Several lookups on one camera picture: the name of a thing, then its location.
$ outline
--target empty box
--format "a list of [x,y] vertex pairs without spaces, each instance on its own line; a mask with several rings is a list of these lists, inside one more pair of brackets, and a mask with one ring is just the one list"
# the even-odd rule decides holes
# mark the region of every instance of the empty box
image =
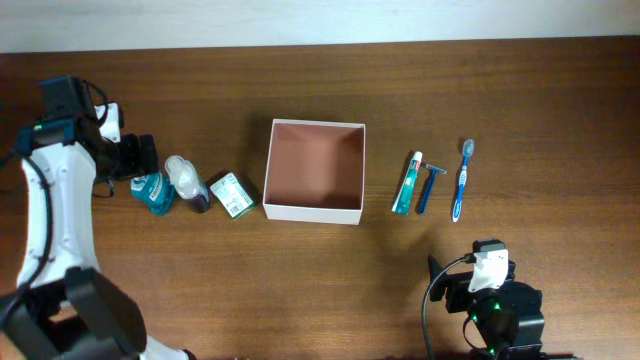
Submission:
[[264,181],[267,218],[357,225],[364,159],[364,124],[273,120]]

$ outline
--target wooden table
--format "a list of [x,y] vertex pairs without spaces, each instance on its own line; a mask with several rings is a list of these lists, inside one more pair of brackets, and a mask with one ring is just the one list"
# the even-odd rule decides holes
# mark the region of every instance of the wooden table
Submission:
[[[128,183],[93,200],[104,274],[168,345],[200,359],[423,357],[427,254],[448,262],[497,237],[517,280],[544,293],[547,352],[640,353],[638,37],[2,55],[3,152],[43,110],[38,81],[65,73],[119,102],[124,132],[152,133],[161,161],[180,154],[205,178],[233,171],[257,188],[273,118],[367,126],[360,226],[268,221],[261,208],[231,221],[181,201],[156,217]],[[453,224],[463,138],[476,152]],[[427,214],[405,217],[390,207],[412,149],[449,173]],[[3,189],[23,181],[16,163],[0,176]],[[6,293],[27,204],[0,201]],[[436,349],[467,352],[465,315],[432,305]]]

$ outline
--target toothbrush head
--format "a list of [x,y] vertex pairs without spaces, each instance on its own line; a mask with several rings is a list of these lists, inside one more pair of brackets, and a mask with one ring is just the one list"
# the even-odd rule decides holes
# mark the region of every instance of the toothbrush head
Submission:
[[473,139],[467,139],[462,145],[462,155],[466,157],[470,157],[471,155],[473,155],[474,147],[475,147],[475,144],[473,142]]

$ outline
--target green toothpaste tube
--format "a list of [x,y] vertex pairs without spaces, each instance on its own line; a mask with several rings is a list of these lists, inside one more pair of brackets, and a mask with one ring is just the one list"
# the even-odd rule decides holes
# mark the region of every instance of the green toothpaste tube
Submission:
[[413,158],[409,164],[407,174],[404,176],[402,185],[400,185],[398,197],[396,198],[396,201],[394,201],[391,211],[402,215],[409,215],[411,196],[413,196],[413,189],[415,187],[416,180],[418,179],[418,170],[420,170],[421,161],[422,153],[420,151],[416,151],[415,154],[413,154]]

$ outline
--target toothbrush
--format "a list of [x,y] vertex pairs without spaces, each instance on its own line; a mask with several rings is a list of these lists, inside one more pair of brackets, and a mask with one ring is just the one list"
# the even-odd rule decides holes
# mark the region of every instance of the toothbrush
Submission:
[[457,222],[460,219],[460,211],[462,211],[462,195],[464,194],[464,185],[467,183],[467,164],[469,158],[473,155],[474,142],[473,139],[468,139],[462,145],[462,170],[460,171],[460,177],[458,178],[458,197],[453,205],[453,213],[451,214],[451,220]]

